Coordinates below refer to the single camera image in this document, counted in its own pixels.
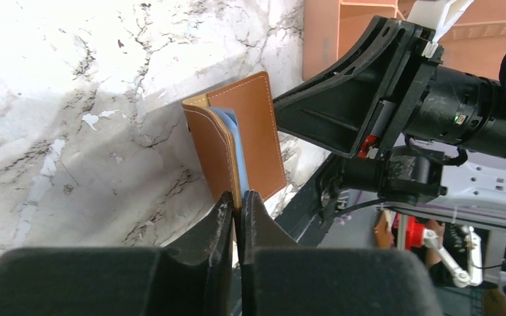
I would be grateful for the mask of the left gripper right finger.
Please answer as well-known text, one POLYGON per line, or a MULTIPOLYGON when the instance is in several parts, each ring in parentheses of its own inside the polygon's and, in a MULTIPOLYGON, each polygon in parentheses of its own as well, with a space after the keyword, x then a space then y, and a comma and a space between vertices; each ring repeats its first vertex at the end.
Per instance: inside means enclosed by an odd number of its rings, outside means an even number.
POLYGON ((441 315, 434 287, 407 251, 298 245, 258 192, 240 212, 243 315, 441 315))

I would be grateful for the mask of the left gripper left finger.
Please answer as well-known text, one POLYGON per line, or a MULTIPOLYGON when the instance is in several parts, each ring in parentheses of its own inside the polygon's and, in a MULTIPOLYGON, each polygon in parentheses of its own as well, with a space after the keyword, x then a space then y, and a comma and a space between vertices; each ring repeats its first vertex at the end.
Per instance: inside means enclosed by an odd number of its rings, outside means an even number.
POLYGON ((0 315, 228 315, 233 197, 163 248, 19 248, 0 257, 0 315))

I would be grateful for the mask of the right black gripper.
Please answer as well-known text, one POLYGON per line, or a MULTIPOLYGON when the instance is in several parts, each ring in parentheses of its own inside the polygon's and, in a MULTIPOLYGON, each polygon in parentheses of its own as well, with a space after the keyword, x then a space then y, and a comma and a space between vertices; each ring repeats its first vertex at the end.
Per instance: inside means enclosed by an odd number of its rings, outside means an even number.
POLYGON ((444 67, 434 32, 374 17, 336 63, 273 101, 280 131, 343 157, 391 151, 389 137, 452 145, 459 166, 470 151, 506 158, 506 54, 498 80, 444 67))

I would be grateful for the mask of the brown leather card holder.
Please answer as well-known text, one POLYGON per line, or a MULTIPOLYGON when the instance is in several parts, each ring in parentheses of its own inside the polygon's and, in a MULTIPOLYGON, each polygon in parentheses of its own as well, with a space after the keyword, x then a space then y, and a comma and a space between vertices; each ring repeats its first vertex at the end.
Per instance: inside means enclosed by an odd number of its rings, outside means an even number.
POLYGON ((214 199, 231 192, 267 200, 287 184, 269 75, 258 72, 228 86, 182 101, 202 172, 214 199))

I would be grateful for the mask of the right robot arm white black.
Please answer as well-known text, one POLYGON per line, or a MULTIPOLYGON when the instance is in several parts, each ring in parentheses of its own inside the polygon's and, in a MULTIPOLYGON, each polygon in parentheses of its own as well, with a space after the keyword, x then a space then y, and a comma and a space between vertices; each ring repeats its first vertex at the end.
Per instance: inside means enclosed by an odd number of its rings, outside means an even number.
POLYGON ((398 213, 506 232, 506 54, 499 79, 442 66, 436 31, 375 16, 334 65, 274 101, 277 127, 330 152, 306 198, 344 189, 398 213))

